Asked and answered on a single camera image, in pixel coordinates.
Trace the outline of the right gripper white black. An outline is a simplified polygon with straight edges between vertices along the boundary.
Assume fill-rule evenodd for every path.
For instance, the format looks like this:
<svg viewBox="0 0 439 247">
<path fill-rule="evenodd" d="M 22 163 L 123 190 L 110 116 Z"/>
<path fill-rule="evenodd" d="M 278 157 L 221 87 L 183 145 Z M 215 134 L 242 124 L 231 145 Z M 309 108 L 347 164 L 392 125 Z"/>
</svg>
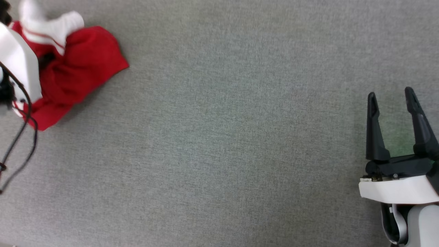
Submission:
<svg viewBox="0 0 439 247">
<path fill-rule="evenodd" d="M 358 184 L 360 196 L 387 204 L 439 203 L 439 142 L 411 87 L 405 88 L 411 114 L 415 155 L 390 157 L 379 124 L 379 106 L 374 92 L 367 97 L 367 175 Z"/>
</svg>

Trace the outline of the red and white garment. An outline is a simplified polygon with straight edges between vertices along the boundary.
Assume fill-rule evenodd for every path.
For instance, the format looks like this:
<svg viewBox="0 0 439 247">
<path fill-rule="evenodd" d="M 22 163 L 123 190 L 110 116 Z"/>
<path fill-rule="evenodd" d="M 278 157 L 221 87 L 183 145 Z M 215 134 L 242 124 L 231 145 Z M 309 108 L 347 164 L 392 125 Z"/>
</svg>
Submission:
<svg viewBox="0 0 439 247">
<path fill-rule="evenodd" d="M 56 58 L 39 67 L 42 98 L 29 106 L 13 102 L 16 115 L 26 119 L 31 111 L 38 131 L 57 124 L 74 106 L 118 72 L 127 69 L 117 39 L 101 26 L 86 27 L 77 11 L 49 19 L 37 0 L 21 0 L 19 18 L 8 25 L 22 34 L 39 56 L 54 53 Z"/>
</svg>

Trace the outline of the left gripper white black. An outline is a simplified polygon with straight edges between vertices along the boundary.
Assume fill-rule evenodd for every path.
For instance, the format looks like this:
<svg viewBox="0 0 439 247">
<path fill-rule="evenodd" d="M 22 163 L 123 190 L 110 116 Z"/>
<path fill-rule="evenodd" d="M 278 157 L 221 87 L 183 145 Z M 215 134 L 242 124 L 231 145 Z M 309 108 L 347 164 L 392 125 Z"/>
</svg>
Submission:
<svg viewBox="0 0 439 247">
<path fill-rule="evenodd" d="M 55 58 L 50 52 L 38 58 L 27 39 L 8 25 L 12 22 L 9 2 L 0 2 L 0 83 L 8 91 L 0 100 L 0 115 L 5 115 L 13 102 L 34 103 L 42 98 L 39 67 L 47 67 Z"/>
</svg>

